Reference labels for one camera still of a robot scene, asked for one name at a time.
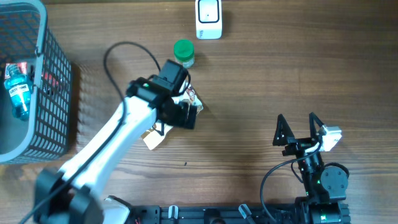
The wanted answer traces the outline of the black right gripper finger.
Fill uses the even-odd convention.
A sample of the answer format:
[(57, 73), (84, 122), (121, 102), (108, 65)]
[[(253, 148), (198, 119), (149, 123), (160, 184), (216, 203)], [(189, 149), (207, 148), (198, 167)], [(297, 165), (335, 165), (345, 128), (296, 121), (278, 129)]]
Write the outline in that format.
[(324, 125), (324, 123), (319, 119), (319, 117), (314, 112), (311, 112), (309, 114), (309, 123), (310, 123), (310, 137), (313, 138), (314, 140), (318, 140), (317, 136), (318, 132), (315, 125), (321, 128)]
[(277, 117), (277, 126), (272, 142), (273, 146), (286, 146), (295, 141), (295, 136), (282, 114)]

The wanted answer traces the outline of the green lid glass jar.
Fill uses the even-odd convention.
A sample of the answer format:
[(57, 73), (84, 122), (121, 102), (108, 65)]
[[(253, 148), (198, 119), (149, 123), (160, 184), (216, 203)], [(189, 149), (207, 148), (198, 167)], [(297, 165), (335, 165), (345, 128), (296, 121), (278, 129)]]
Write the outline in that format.
[(195, 63), (195, 49), (192, 41), (181, 39), (174, 44), (174, 56), (184, 68), (190, 68)]

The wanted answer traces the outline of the white brown snack pouch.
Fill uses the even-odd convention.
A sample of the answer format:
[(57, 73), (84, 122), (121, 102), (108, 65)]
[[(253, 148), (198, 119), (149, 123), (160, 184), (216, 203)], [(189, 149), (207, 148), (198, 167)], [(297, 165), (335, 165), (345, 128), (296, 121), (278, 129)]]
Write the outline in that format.
[[(189, 107), (196, 106), (196, 114), (199, 114), (200, 111), (203, 110), (203, 103), (200, 101), (194, 87), (191, 84), (188, 84), (187, 81), (183, 82), (183, 86), (180, 91), (184, 90), (185, 87), (187, 89), (184, 91), (184, 94), (181, 96), (172, 97), (174, 103), (186, 102)], [(173, 126), (168, 124), (164, 125), (163, 135), (159, 134), (159, 131), (162, 130), (162, 123), (157, 121), (153, 127), (148, 129), (142, 136), (142, 140), (145, 142), (147, 148), (149, 150), (155, 149), (167, 136), (168, 132), (173, 129)]]

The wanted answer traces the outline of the blue mouthwash bottle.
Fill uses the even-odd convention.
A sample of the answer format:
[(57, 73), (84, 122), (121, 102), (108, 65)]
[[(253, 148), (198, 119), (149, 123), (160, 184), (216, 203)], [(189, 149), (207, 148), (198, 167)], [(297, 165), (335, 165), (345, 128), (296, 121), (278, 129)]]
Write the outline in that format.
[(4, 87), (10, 97), (12, 114), (15, 118), (26, 121), (30, 115), (32, 82), (17, 64), (8, 65), (6, 72), (9, 78), (4, 81)]

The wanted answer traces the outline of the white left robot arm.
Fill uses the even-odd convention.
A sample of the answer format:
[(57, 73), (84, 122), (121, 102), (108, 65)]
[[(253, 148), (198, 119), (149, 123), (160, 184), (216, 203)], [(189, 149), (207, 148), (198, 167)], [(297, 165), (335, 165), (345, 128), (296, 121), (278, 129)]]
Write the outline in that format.
[(105, 223), (111, 210), (99, 196), (126, 151), (160, 121), (193, 129), (197, 108), (175, 102), (191, 76), (181, 64), (167, 60), (156, 75), (130, 82), (121, 104), (96, 136), (58, 171), (44, 169), (35, 183), (34, 207), (21, 223)]

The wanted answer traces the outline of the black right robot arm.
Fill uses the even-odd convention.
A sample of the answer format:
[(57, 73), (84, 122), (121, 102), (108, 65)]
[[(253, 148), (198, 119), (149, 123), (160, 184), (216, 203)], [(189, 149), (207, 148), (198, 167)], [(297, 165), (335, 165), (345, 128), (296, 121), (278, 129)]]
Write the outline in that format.
[(337, 126), (327, 126), (315, 113), (309, 114), (310, 136), (296, 138), (282, 114), (277, 117), (275, 146), (284, 146), (283, 156), (295, 156), (306, 196), (297, 197), (295, 223), (344, 223), (349, 220), (346, 199), (349, 171), (337, 163), (324, 163), (321, 153), (330, 152), (342, 138)]

